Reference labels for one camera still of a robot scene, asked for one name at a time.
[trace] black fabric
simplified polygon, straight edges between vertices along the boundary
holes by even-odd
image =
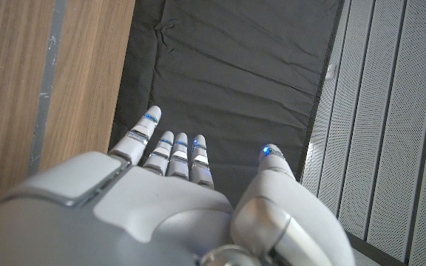
[[[206,138],[214,184],[233,205],[267,143],[294,173],[319,95],[340,0],[137,0],[112,142],[148,106],[170,130]]]

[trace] blue led light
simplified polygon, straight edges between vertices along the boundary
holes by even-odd
[[[153,121],[157,122],[157,118],[155,118],[155,117],[153,117],[153,116],[151,116],[149,114],[145,114],[144,117],[145,118],[149,118],[150,120],[153,120]]]

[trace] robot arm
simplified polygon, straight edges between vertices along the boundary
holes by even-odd
[[[151,107],[111,152],[78,155],[0,201],[0,265],[353,265],[334,215],[267,145],[233,210],[214,190],[206,140],[165,132]]]

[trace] silver finger segment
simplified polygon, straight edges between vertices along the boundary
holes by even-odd
[[[137,165],[161,115],[162,112],[159,107],[152,106],[149,108],[139,122],[126,133],[126,136],[109,153],[116,154],[128,160],[131,164]]]
[[[206,141],[205,137],[201,134],[193,140],[190,181],[214,189],[212,173],[210,172],[208,155],[206,153]]]
[[[185,180],[189,179],[189,161],[187,157],[188,138],[185,133],[177,135],[172,148],[169,167],[167,169],[168,177],[179,177]]]
[[[165,175],[167,166],[169,165],[170,151],[172,150],[173,142],[174,134],[170,131],[164,132],[143,167],[156,174]]]

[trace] fingertip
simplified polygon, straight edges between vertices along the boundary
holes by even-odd
[[[160,140],[166,140],[167,142],[173,143],[174,142],[174,133],[170,131],[166,131],[162,134],[162,137],[160,137]]]
[[[151,106],[147,110],[146,115],[156,119],[156,121],[159,121],[160,117],[162,116],[162,111],[160,110],[159,106]]]
[[[201,135],[201,134],[197,135],[193,139],[193,146],[202,146],[202,147],[206,148],[205,137],[203,135]]]
[[[189,142],[189,139],[185,133],[181,132],[181,133],[178,133],[177,137],[175,138],[175,142],[178,143],[179,141],[186,145]]]

